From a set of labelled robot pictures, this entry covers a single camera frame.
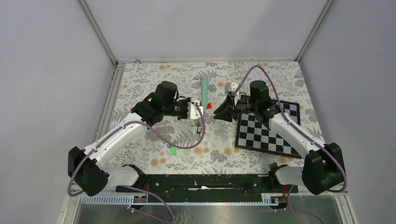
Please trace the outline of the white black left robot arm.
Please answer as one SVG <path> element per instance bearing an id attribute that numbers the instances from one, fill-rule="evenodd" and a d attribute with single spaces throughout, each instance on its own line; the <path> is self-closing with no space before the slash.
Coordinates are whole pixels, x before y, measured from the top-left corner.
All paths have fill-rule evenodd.
<path id="1" fill-rule="evenodd" d="M 94 196 L 106 187 L 127 185 L 132 191 L 144 188 L 145 180 L 129 165 L 109 167 L 107 163 L 128 143 L 153 130 L 153 125 L 165 116 L 177 119 L 198 119 L 203 116 L 200 102 L 191 98 L 179 99 L 177 86 L 162 81 L 156 90 L 137 103 L 127 116 L 99 140 L 83 149 L 72 148 L 68 152 L 68 195 L 72 184 L 77 184 L 83 193 Z"/>

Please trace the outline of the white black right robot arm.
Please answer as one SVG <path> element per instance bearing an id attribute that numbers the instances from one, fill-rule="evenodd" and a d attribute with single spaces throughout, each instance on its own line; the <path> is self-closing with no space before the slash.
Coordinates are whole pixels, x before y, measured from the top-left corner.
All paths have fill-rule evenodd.
<path id="1" fill-rule="evenodd" d="M 214 118 L 232 122 L 239 115 L 252 113 L 256 121 L 280 135 L 302 157 L 304 164 L 301 167 L 284 165 L 271 168 L 269 189 L 280 192 L 286 185 L 300 185 L 319 195 L 325 191 L 335 192 L 333 187 L 342 183 L 340 191 L 344 191 L 347 175 L 340 146 L 309 136 L 284 111 L 280 102 L 275 103 L 271 99 L 264 81 L 253 81 L 249 88 L 249 95 L 240 95 L 240 87 L 236 83 L 228 83 L 225 86 L 226 99 L 215 110 Z"/>

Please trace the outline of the black white checkerboard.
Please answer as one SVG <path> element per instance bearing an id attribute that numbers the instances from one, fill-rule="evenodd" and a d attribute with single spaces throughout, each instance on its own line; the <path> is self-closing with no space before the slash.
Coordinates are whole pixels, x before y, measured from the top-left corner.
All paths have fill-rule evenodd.
<path id="1" fill-rule="evenodd" d="M 279 134 L 258 122 L 253 113 L 238 116 L 235 146 L 268 154 L 301 158 L 299 153 Z"/>

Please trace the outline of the teal rolling pin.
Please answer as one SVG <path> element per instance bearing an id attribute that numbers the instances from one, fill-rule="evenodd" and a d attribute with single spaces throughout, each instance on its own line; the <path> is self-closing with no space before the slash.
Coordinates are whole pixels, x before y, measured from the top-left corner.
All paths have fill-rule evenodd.
<path id="1" fill-rule="evenodd" d="M 201 105 L 203 106 L 204 109 L 206 109 L 208 105 L 208 84 L 209 84 L 208 76 L 202 76 L 200 78 Z"/>

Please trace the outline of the floral patterned table mat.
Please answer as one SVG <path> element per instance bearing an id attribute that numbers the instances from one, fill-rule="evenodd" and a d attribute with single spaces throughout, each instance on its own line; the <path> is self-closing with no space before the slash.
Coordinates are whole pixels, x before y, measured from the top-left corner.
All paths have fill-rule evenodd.
<path id="1" fill-rule="evenodd" d="M 162 81 L 175 83 L 181 96 L 197 99 L 201 94 L 200 78 L 208 76 L 208 100 L 214 108 L 224 101 L 227 83 L 242 84 L 241 91 L 248 93 L 252 81 L 272 80 L 270 96 L 298 103 L 301 126 L 312 136 L 323 137 L 297 62 L 129 63 L 122 72 L 112 126 L 119 124 Z M 199 120 L 165 117 L 154 126 L 154 132 L 148 131 L 128 143 L 108 165 L 134 164 L 148 174 L 264 174 L 274 162 L 303 165 L 302 159 L 237 148 L 237 123 L 215 120 L 213 116 L 213 110 L 205 113 L 203 141 L 196 133 Z M 174 144 L 176 155 L 170 153 L 168 143 Z"/>

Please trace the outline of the green key tag with key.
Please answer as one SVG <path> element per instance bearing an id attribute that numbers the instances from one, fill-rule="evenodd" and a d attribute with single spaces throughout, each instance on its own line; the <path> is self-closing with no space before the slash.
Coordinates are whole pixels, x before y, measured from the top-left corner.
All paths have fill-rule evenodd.
<path id="1" fill-rule="evenodd" d="M 170 153 L 171 153 L 172 155 L 176 155 L 176 154 L 177 154 L 176 147 L 174 146 L 173 143 L 168 143 L 167 146 L 168 146 L 168 148 L 169 148 L 169 150 L 170 150 Z"/>

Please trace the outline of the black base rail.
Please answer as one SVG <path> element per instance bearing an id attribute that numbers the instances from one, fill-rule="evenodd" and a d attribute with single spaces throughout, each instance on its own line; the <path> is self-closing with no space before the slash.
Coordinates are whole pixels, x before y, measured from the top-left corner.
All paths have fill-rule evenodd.
<path id="1" fill-rule="evenodd" d="M 162 199 L 166 197 L 242 198 L 243 195 L 287 195 L 290 185 L 281 185 L 268 175 L 143 175 L 133 185 Z"/>

